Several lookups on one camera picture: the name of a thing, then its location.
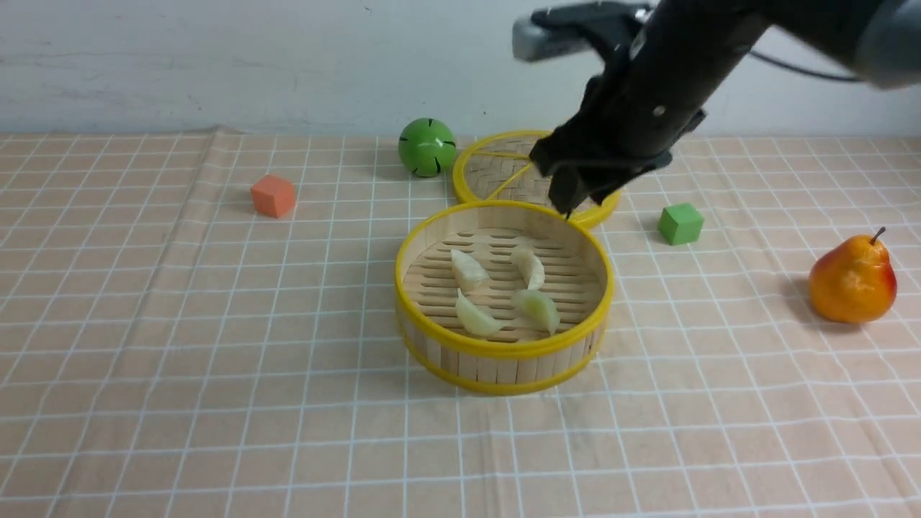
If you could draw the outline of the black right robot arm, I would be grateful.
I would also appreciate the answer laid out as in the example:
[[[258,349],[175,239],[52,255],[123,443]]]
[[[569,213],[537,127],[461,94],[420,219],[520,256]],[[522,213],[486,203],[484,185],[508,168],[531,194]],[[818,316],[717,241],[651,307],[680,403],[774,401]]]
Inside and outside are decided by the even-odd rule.
[[[596,50],[579,110],[530,151],[569,215],[671,163],[704,103],[769,27],[779,27],[880,89],[919,83],[917,1],[613,1],[538,9],[512,29],[526,63]]]

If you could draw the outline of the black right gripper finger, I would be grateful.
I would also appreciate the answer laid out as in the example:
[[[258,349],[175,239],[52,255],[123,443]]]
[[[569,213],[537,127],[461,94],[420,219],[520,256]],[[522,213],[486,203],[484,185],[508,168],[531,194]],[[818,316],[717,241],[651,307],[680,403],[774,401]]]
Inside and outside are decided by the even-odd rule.
[[[593,203],[601,204],[626,184],[634,181],[638,171],[634,168],[589,168],[586,171],[586,190]]]
[[[548,198],[560,215],[571,217],[573,211],[588,198],[579,169],[557,168],[550,178]]]

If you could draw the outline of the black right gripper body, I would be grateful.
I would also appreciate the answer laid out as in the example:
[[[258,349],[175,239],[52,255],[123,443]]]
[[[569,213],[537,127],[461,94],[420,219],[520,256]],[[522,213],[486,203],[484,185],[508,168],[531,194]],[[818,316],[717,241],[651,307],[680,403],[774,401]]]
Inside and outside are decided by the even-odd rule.
[[[624,91],[625,78],[592,76],[578,111],[541,137],[529,158],[543,177],[630,181],[671,164],[672,148],[707,117],[701,107],[648,103]]]

